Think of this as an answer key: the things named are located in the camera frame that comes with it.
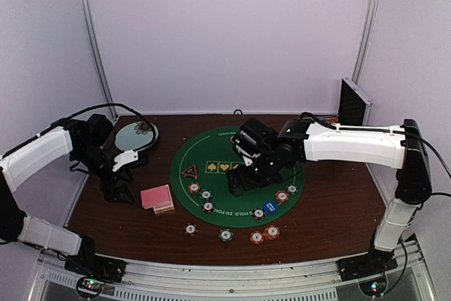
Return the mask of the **red chips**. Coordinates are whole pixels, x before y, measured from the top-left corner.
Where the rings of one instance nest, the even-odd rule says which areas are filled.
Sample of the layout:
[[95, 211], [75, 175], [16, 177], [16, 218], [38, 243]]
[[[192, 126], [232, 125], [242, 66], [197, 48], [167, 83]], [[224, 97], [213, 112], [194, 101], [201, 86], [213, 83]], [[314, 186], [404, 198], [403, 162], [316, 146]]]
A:
[[197, 194], [201, 191], [202, 187], [199, 183], [190, 183], [188, 185], [188, 192], [190, 194]]
[[251, 243], [258, 245], [262, 244], [262, 242], [265, 240], [264, 234], [259, 231], [254, 231], [250, 234], [249, 237]]
[[279, 190], [276, 192], [275, 198], [278, 203], [285, 203], [289, 200], [290, 195], [286, 191]]

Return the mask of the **blue small blind button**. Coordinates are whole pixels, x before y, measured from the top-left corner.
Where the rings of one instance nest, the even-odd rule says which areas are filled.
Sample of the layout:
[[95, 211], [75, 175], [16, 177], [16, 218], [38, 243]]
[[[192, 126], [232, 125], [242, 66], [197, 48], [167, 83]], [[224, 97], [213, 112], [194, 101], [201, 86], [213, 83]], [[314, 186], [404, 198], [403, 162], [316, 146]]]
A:
[[267, 201], [263, 204], [263, 210], [265, 214], [274, 215], [278, 212], [279, 207], [278, 204], [274, 201]]

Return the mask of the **red playing card deck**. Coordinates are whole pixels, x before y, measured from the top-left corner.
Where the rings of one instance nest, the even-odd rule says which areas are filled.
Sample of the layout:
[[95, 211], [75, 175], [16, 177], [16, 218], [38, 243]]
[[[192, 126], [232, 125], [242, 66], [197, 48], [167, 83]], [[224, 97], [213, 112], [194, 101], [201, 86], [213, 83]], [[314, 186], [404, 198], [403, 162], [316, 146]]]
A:
[[173, 204], [169, 185], [161, 185], [140, 192], [144, 209], [163, 208]]

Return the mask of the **black chips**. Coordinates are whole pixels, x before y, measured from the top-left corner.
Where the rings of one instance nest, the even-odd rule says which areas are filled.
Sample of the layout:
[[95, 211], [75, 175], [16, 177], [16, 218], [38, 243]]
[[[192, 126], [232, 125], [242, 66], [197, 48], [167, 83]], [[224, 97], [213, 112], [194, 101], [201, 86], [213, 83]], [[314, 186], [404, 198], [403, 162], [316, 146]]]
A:
[[202, 211], [206, 214], [212, 213], [214, 211], [214, 209], [215, 209], [215, 206], [214, 206], [214, 203], [212, 203], [212, 202], [205, 202], [202, 205]]
[[262, 220], [265, 217], [266, 213], [261, 208], [256, 208], [252, 211], [252, 217], [255, 220]]

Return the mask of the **green chips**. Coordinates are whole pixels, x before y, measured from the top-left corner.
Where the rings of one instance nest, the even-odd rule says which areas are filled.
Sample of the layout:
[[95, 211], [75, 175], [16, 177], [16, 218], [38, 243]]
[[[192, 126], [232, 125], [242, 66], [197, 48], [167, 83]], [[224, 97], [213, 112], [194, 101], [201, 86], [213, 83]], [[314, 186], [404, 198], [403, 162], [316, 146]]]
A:
[[200, 197], [201, 197], [203, 200], [210, 200], [210, 199], [212, 198], [212, 193], [211, 193], [211, 191], [209, 191], [209, 190], [202, 190], [202, 191], [200, 192]]
[[287, 186], [287, 192], [289, 192], [291, 195], [298, 193], [297, 186], [296, 185]]

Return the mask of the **orange chip stack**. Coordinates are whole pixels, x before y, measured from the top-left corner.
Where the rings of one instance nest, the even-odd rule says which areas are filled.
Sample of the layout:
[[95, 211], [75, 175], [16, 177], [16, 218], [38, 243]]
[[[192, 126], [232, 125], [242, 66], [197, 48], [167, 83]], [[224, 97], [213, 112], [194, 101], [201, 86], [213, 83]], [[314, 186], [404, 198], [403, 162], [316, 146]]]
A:
[[264, 236], [267, 240], [275, 240], [280, 236], [280, 229], [277, 226], [270, 225], [264, 229]]

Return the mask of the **triangular black red dealer button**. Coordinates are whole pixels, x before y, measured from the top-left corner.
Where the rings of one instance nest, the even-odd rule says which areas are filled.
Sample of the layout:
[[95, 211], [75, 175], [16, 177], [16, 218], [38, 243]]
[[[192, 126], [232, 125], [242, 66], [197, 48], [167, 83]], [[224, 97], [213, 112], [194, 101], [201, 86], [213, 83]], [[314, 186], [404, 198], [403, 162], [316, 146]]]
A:
[[194, 178], [195, 180], [198, 179], [198, 171], [197, 166], [195, 164], [191, 165], [190, 167], [186, 168], [184, 171], [180, 172], [182, 177], [185, 178]]

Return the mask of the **black white chip stack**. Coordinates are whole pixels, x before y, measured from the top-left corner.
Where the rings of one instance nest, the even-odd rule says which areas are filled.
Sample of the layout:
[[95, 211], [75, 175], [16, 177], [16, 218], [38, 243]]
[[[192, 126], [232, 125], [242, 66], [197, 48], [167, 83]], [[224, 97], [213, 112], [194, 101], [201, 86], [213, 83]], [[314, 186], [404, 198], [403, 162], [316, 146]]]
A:
[[184, 227], [185, 235], [188, 236], [196, 236], [196, 234], [198, 234], [198, 231], [198, 227], [194, 223], [189, 223]]

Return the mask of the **round green poker mat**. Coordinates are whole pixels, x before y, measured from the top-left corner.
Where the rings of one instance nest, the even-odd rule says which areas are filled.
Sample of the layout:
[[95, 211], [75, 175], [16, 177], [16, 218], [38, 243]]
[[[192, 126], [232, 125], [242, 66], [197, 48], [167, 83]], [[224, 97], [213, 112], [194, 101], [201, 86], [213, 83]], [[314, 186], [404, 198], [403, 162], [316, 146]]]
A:
[[[171, 165], [171, 190], [181, 205], [194, 217], [222, 228], [253, 228], [273, 223], [286, 215], [298, 203], [304, 188], [304, 171], [298, 164], [294, 169], [281, 171], [284, 182], [264, 188], [256, 188], [241, 197], [228, 192], [226, 173], [242, 163], [233, 151], [232, 136], [237, 127], [224, 127], [201, 133], [183, 145], [173, 159]], [[182, 177], [180, 172], [195, 164], [198, 179]], [[190, 194], [188, 185], [199, 183], [202, 190], [212, 193], [210, 200], [203, 200], [200, 192]], [[278, 203], [277, 191], [287, 192], [287, 186], [296, 185], [298, 193], [290, 195], [285, 203]], [[274, 201], [279, 210], [274, 215], [266, 214], [262, 220], [255, 220], [252, 211], [263, 209], [264, 202]], [[205, 202], [214, 203], [215, 209], [206, 214], [202, 211]]]

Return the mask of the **light blue flower plate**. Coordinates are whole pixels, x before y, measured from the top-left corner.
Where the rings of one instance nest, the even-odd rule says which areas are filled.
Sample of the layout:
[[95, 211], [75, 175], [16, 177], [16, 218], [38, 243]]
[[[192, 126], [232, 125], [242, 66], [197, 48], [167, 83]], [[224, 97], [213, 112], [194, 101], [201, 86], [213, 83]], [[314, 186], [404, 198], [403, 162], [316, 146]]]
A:
[[151, 123], [152, 128], [143, 122], [130, 123], [122, 127], [115, 138], [115, 146], [121, 151], [142, 151], [151, 147], [159, 138], [159, 129]]

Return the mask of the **aluminium poker chip case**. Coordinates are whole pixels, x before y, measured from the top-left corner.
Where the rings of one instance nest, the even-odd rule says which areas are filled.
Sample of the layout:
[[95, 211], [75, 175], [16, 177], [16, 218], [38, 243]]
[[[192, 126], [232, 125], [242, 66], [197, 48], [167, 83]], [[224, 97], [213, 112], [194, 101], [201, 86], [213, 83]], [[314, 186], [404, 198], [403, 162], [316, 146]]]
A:
[[367, 125], [373, 106], [369, 96], [349, 77], [342, 78], [340, 87], [340, 101], [338, 112], [321, 114], [319, 118], [328, 123], [342, 125]]

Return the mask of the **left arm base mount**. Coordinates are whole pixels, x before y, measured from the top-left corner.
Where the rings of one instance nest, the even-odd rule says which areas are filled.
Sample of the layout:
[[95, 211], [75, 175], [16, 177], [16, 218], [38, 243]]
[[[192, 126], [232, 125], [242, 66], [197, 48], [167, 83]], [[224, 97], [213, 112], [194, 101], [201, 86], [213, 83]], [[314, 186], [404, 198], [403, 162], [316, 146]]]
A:
[[123, 260], [98, 255], [95, 255], [92, 260], [69, 256], [64, 264], [64, 269], [67, 271], [107, 283], [121, 283], [125, 268], [126, 263]]

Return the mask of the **aluminium front rail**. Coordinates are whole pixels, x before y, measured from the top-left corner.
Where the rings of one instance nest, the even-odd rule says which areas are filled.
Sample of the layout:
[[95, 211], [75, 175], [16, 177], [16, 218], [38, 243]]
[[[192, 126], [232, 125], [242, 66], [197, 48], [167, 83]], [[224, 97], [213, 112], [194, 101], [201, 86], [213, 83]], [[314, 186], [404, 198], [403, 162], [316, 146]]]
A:
[[[337, 261], [345, 257], [291, 264], [195, 266], [125, 260], [121, 283], [101, 285], [92, 300], [438, 300], [417, 241], [395, 250], [398, 267], [385, 275], [341, 279]], [[389, 293], [365, 295], [369, 280], [387, 278]], [[66, 271], [55, 254], [39, 256], [25, 300], [85, 300], [75, 287], [79, 274]]]

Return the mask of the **left aluminium frame post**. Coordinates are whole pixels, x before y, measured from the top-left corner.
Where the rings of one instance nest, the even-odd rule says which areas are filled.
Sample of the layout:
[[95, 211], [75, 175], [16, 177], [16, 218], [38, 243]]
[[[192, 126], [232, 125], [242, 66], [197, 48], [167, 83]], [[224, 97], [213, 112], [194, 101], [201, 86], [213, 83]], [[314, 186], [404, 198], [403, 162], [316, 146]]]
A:
[[90, 0], [80, 0], [82, 6], [83, 18], [85, 21], [85, 28], [87, 31], [87, 38], [89, 44], [89, 50], [92, 56], [92, 61], [94, 64], [95, 73], [99, 81], [100, 90], [104, 101], [107, 104], [113, 103], [113, 96], [106, 78], [104, 64], [101, 58], [101, 52], [99, 48], [99, 43], [97, 39], [96, 30], [94, 27], [94, 19], [92, 16], [92, 9], [90, 6]]

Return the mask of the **right aluminium frame post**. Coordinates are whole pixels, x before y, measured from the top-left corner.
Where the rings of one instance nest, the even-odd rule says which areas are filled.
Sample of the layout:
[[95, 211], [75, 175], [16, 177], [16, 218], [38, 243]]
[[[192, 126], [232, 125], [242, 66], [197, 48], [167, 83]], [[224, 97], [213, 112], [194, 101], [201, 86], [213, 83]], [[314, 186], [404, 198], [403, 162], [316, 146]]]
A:
[[359, 43], [359, 48], [357, 51], [356, 61], [354, 63], [354, 68], [352, 72], [352, 81], [357, 85], [359, 84], [359, 81], [362, 77], [364, 64], [366, 61], [367, 54], [369, 52], [371, 33], [373, 32], [373, 28], [376, 22], [379, 3], [380, 0], [367, 0], [364, 26]]

